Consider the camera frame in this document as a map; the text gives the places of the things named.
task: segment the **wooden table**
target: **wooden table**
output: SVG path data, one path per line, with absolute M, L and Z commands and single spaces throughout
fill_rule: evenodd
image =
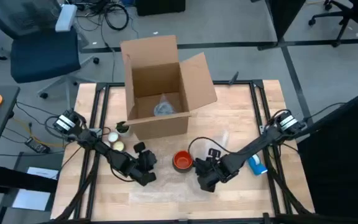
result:
M 264 87 L 270 113 L 285 108 L 280 83 L 277 80 L 265 80 Z M 75 110 L 88 121 L 91 116 L 94 89 L 95 84 L 80 85 L 75 105 Z M 194 171 L 179 174 L 172 168 L 171 159 L 174 153 L 187 149 L 189 142 L 195 137 L 222 139 L 224 130 L 227 130 L 229 133 L 227 148 L 236 151 L 259 136 L 249 86 L 223 85 L 216 86 L 215 89 L 218 101 L 191 112 L 187 134 L 145 141 L 147 148 L 151 149 L 158 159 L 153 170 L 157 175 L 157 181 L 146 187 L 136 182 L 122 182 L 112 175 L 106 159 L 101 158 L 93 220 L 252 218 L 261 217 L 264 212 L 268 212 L 271 217 L 274 216 L 267 176 L 256 177 L 248 165 L 245 165 L 239 175 L 228 183 L 218 183 L 213 194 L 200 190 Z M 117 122 L 126 120 L 124 95 L 123 87 L 110 89 L 105 127 L 114 129 Z M 101 111 L 103 92 L 100 97 L 98 111 Z M 95 124 L 99 124 L 99 119 L 100 114 L 97 115 Z M 138 143 L 136 137 L 124 139 L 123 142 L 126 151 L 135 155 L 132 147 Z M 204 150 L 205 143 L 204 140 L 195 143 L 192 151 L 196 154 L 197 150 Z M 296 147 L 295 141 L 287 144 Z M 63 162 L 77 148 L 75 143 L 69 145 Z M 52 218 L 61 214 L 78 188 L 83 153 L 84 150 L 79 151 L 60 174 Z M 283 146 L 281 160 L 288 187 L 312 212 L 313 204 L 299 155 Z M 276 188 L 281 212 L 285 213 L 281 190 L 277 185 Z M 85 193 L 81 217 L 85 216 L 87 200 L 88 193 Z

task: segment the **office chair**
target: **office chair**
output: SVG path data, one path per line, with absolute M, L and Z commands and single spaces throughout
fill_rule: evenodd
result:
M 13 39 L 13 79 L 27 83 L 61 77 L 37 94 L 46 99 L 48 91 L 64 83 L 68 108 L 71 107 L 70 85 L 96 82 L 75 73 L 92 60 L 99 63 L 94 56 L 79 61 L 78 38 L 82 47 L 89 43 L 73 27 L 75 14 L 75 5 L 61 7 L 56 0 L 0 0 L 0 29 Z
M 334 4 L 335 6 L 337 6 L 341 11 L 327 12 L 327 13 L 314 15 L 311 18 L 311 20 L 309 20 L 309 26 L 313 26 L 316 23 L 316 18 L 319 18 L 319 17 L 333 17 L 333 16 L 343 17 L 343 19 L 339 23 L 339 25 L 342 25 L 341 31 L 339 32 L 339 35 L 336 38 L 336 41 L 332 43 L 333 47 L 337 47 L 341 44 L 341 37 L 342 37 L 343 33 L 345 32 L 345 29 L 347 27 L 347 24 L 349 23 L 349 20 L 352 19 L 356 23 L 358 23 L 358 0 L 350 0 L 350 2 L 353 3 L 352 8 L 348 8 L 337 1 L 325 0 L 324 5 L 325 5 L 325 9 L 327 11 L 332 8 L 331 4 Z

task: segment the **clear plastic item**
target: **clear plastic item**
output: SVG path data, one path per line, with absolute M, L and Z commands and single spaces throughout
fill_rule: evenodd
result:
M 226 148 L 229 133 L 224 130 L 211 137 L 211 139 Z M 205 159 L 211 148 L 220 150 L 215 143 L 207 139 L 199 139 L 192 144 L 191 154 L 194 159 L 196 157 Z M 158 159 L 152 171 L 155 172 L 157 180 L 147 184 L 145 187 L 139 184 L 135 185 L 129 194 L 130 202 L 205 202 L 214 197 L 214 194 L 200 189 L 194 167 L 186 174 L 181 174 L 172 167 L 172 157 L 177 151 L 167 150 L 167 148 L 153 148 L 151 150 Z
M 167 97 L 163 94 L 161 96 L 160 103 L 157 104 L 154 108 L 154 116 L 170 115 L 174 113 L 176 113 L 175 109 L 173 109 L 173 106 L 169 103 Z

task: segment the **paper sheet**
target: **paper sheet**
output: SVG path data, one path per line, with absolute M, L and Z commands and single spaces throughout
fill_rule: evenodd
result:
M 38 167 L 29 167 L 27 173 L 50 179 L 53 177 L 56 180 L 58 171 Z M 49 196 L 50 193 L 48 192 L 20 189 L 12 207 L 44 211 L 47 206 Z

